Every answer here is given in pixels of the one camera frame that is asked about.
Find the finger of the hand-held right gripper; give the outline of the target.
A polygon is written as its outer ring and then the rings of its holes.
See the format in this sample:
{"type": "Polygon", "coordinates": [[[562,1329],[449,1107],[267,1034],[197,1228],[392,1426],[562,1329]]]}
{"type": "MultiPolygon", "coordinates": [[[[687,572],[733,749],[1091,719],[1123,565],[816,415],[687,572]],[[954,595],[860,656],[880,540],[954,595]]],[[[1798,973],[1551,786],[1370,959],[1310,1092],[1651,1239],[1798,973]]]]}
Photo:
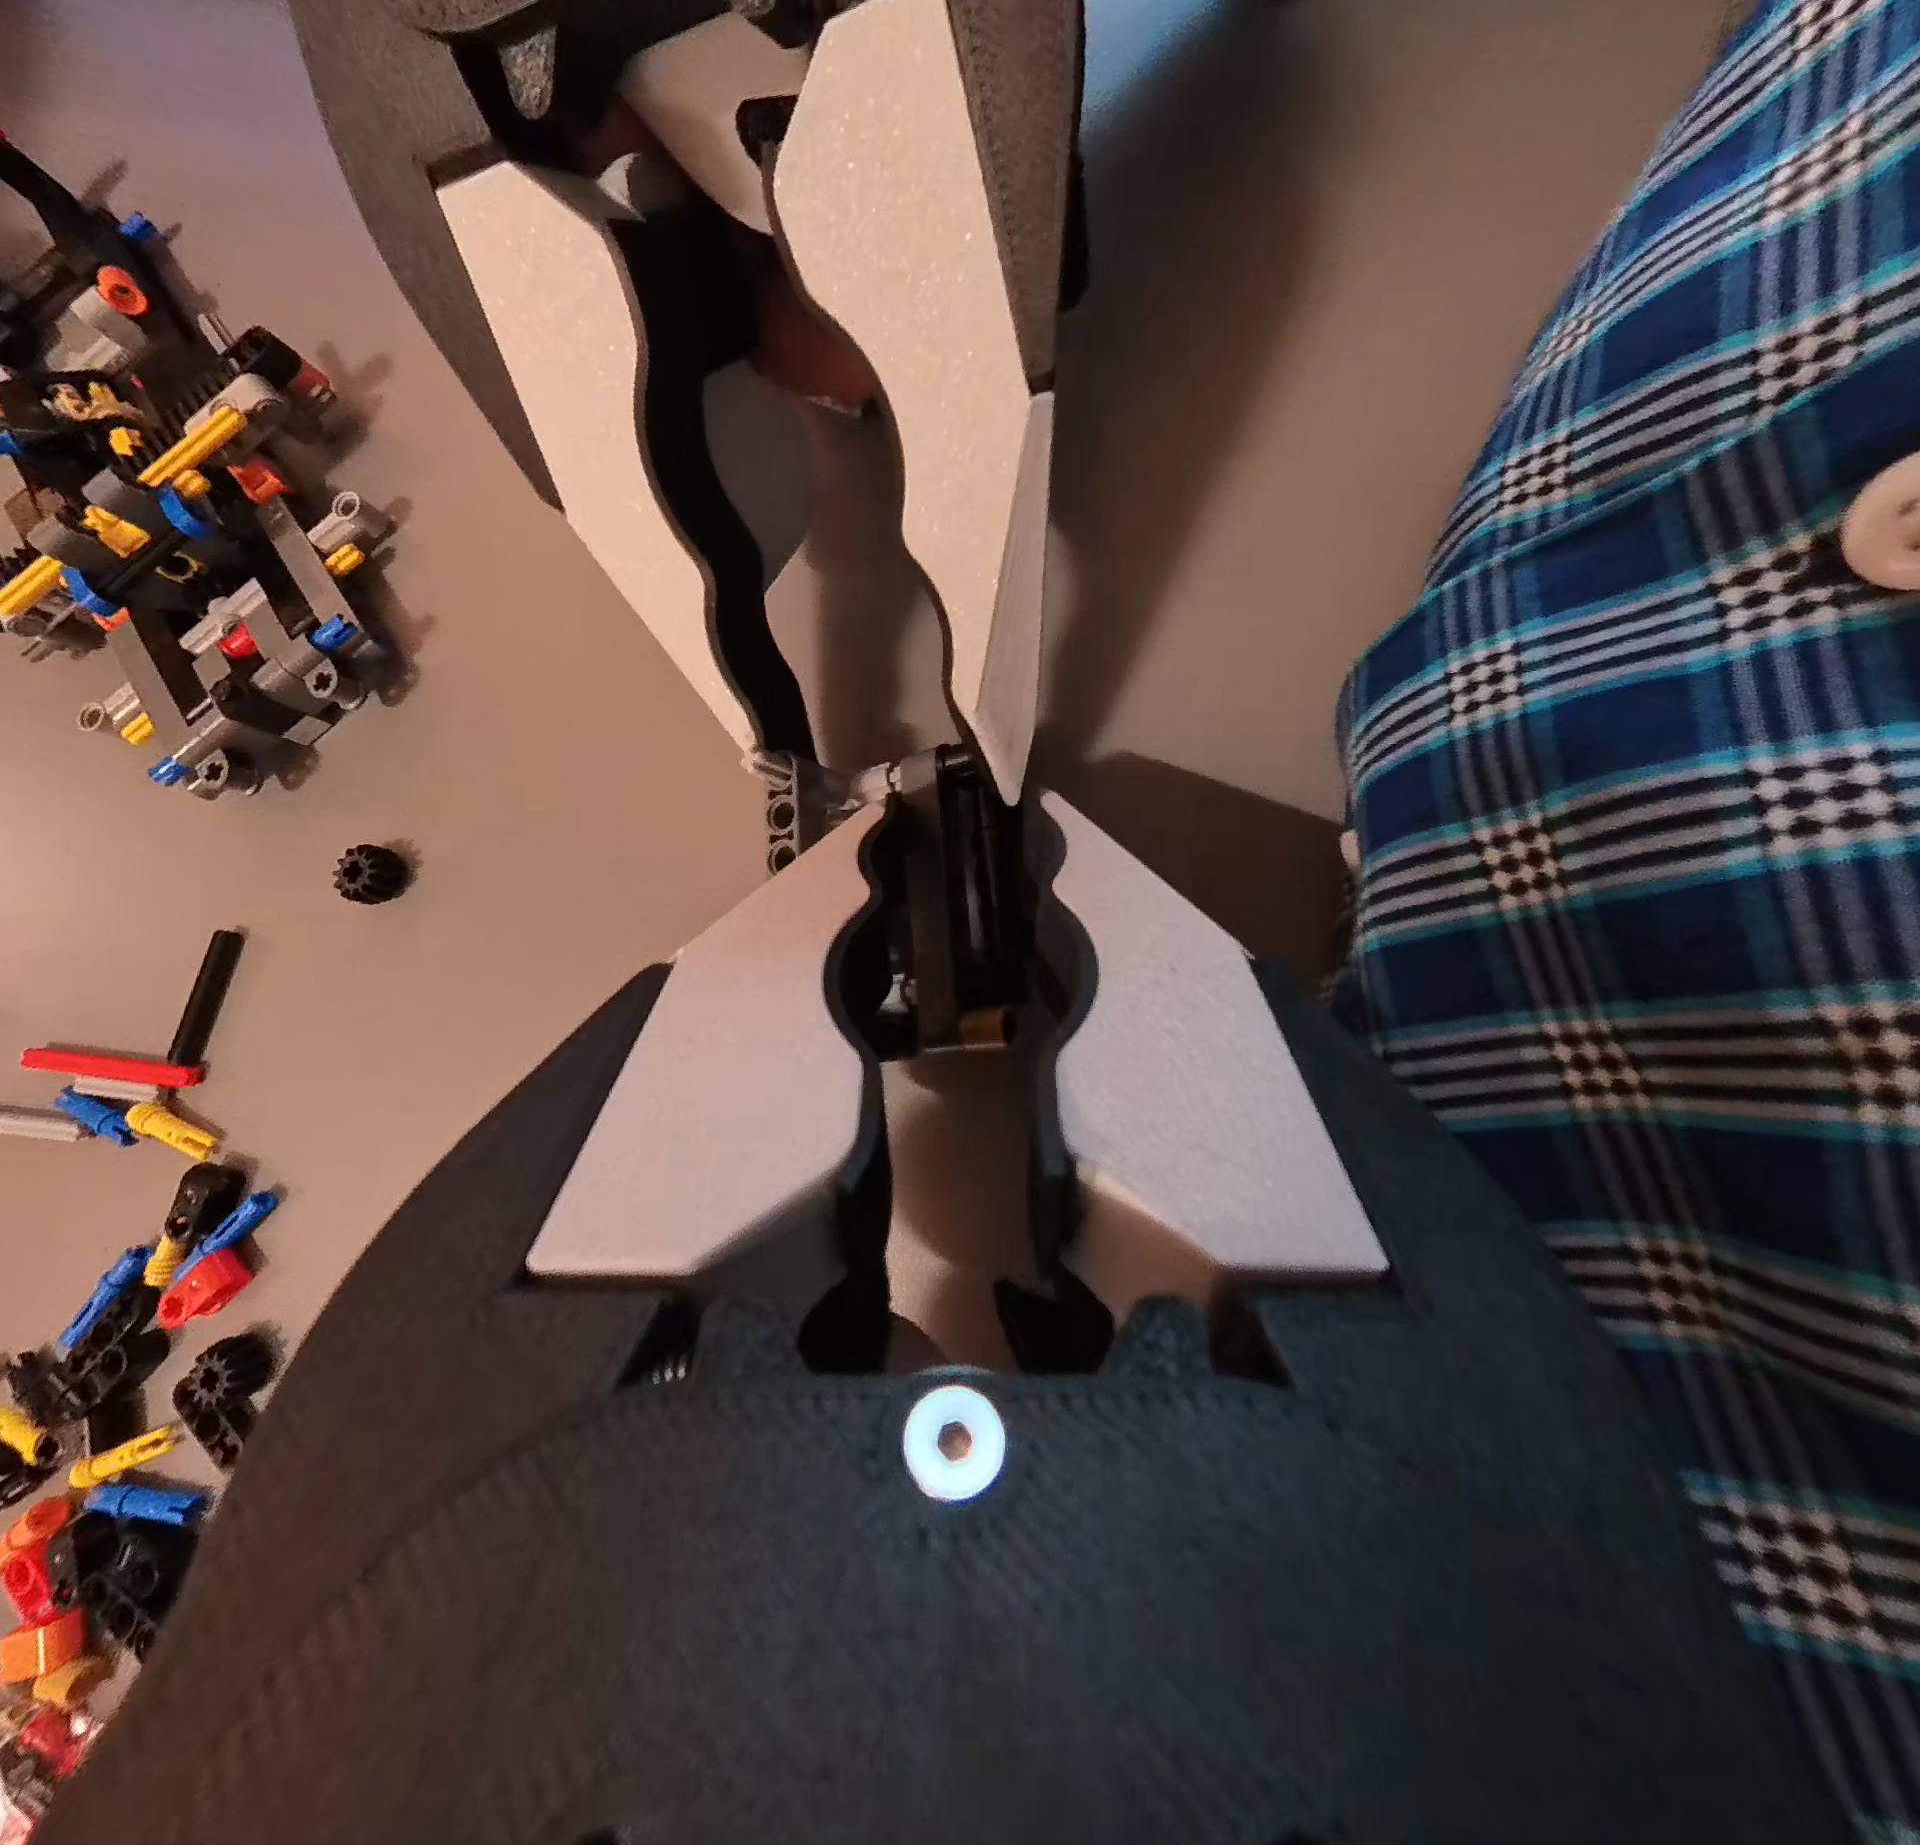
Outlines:
{"type": "Polygon", "coordinates": [[[765,555],[706,439],[706,382],[751,322],[733,223],[511,159],[437,199],[566,523],[743,755],[811,759],[765,555]]]}
{"type": "Polygon", "coordinates": [[[1044,656],[1064,0],[839,0],[769,199],[803,296],[876,379],[954,717],[1018,801],[1044,656]]]}

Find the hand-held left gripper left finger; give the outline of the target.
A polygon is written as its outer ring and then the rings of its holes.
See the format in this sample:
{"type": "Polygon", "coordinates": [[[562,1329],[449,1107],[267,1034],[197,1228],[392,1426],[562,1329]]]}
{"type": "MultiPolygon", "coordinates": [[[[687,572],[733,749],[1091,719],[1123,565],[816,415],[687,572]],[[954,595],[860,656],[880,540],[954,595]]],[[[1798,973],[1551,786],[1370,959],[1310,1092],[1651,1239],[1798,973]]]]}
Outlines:
{"type": "Polygon", "coordinates": [[[532,1278],[766,1305],[815,1372],[883,1368],[891,1168],[844,980],[885,822],[860,807],[672,961],[525,1257],[532,1278]]]}

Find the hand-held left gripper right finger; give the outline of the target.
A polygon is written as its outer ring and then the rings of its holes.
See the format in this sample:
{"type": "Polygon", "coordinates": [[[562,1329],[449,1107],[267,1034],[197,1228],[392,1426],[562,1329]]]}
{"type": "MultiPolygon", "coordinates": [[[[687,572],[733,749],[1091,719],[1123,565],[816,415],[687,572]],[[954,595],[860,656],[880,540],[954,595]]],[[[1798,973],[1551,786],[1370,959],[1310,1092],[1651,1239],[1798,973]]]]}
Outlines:
{"type": "Polygon", "coordinates": [[[1062,796],[1027,812],[1036,1281],[1020,1368],[1091,1375],[1148,1302],[1215,1352],[1265,1291],[1376,1289],[1390,1258],[1252,955],[1062,796]]]}

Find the grey lego engine assembly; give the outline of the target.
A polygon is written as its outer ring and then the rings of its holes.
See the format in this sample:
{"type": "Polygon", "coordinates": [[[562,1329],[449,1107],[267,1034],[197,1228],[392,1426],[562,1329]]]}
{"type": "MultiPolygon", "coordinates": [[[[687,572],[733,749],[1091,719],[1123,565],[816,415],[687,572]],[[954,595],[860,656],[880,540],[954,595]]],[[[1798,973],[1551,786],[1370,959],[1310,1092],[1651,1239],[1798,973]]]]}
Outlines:
{"type": "Polygon", "coordinates": [[[883,1064],[1002,1051],[1018,1038],[1033,945],[1020,807],[972,750],[947,744],[864,772],[755,750],[765,869],[779,873],[866,807],[876,903],[854,927],[841,989],[883,1064]]]}

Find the pile of lego pieces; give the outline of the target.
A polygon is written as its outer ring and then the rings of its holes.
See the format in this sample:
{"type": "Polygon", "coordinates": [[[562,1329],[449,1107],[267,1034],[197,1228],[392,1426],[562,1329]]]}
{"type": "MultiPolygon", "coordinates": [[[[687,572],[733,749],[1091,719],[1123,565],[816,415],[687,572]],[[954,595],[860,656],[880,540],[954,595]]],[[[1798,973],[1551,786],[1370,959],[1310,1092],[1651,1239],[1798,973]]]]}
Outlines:
{"type": "Polygon", "coordinates": [[[66,1080],[49,1108],[84,1140],[189,1162],[156,1232],[109,1261],[49,1345],[4,1355],[4,1691],[72,1709],[144,1663],[179,1602],[211,1494],[172,1459],[192,1450],[231,1475],[277,1378],[277,1339],[234,1332],[150,1406],[177,1342],[252,1286],[281,1197],[219,1157],[167,1092],[66,1080]]]}

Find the large lego chassis assembly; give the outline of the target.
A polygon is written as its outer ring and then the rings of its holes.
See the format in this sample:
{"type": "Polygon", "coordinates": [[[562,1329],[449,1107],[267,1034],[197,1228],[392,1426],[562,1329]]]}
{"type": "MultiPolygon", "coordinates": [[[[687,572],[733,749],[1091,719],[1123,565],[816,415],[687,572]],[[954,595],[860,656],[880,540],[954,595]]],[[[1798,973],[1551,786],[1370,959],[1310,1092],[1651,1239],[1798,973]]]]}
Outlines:
{"type": "Polygon", "coordinates": [[[382,689],[362,584],[394,522],[331,487],[345,407],[304,351],[230,332],[158,226],[8,137],[2,179],[44,231],[4,280],[4,639],[105,656],[80,725],[156,786],[250,798],[382,689]]]}

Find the black lego axle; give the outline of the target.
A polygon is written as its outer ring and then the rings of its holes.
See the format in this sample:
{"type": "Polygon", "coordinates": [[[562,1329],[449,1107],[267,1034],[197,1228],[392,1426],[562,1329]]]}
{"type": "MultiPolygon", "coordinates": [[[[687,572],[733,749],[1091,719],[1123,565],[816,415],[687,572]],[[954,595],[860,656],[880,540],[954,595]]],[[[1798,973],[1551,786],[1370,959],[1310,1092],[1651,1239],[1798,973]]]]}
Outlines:
{"type": "Polygon", "coordinates": [[[164,1054],[169,1065],[204,1065],[246,941],[241,931],[217,931],[210,937],[164,1054]]]}

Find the red lego axle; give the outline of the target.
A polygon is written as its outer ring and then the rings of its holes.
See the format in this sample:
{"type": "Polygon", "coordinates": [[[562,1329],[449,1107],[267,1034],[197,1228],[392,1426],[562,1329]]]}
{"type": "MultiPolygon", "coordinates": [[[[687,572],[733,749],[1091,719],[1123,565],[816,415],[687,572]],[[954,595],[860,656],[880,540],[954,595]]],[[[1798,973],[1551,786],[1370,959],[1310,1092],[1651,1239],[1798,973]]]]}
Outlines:
{"type": "Polygon", "coordinates": [[[182,1092],[204,1083],[206,1065],[127,1056],[74,1047],[31,1047],[20,1054],[24,1069],[55,1074],[68,1083],[112,1080],[156,1092],[182,1092]]]}

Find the plastic bag with lego pieces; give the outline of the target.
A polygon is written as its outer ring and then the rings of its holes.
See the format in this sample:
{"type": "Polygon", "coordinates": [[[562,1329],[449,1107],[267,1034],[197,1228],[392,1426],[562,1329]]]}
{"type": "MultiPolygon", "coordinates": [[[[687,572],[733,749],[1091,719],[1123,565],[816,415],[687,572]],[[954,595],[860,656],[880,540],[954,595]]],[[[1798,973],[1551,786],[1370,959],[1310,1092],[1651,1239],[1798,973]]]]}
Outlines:
{"type": "Polygon", "coordinates": [[[28,1691],[2,1698],[2,1843],[28,1843],[96,1747],[114,1709],[58,1706],[28,1691]]]}

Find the person's right hand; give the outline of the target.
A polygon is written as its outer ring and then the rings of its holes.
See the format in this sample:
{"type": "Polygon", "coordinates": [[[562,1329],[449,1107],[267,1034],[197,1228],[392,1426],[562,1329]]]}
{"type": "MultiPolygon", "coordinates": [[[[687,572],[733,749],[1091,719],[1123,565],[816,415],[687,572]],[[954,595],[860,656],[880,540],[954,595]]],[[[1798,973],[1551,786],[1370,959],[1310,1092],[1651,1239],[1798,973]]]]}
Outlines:
{"type": "Polygon", "coordinates": [[[755,369],[782,393],[821,410],[861,416],[876,410],[878,379],[866,356],[773,264],[751,280],[755,369]]]}

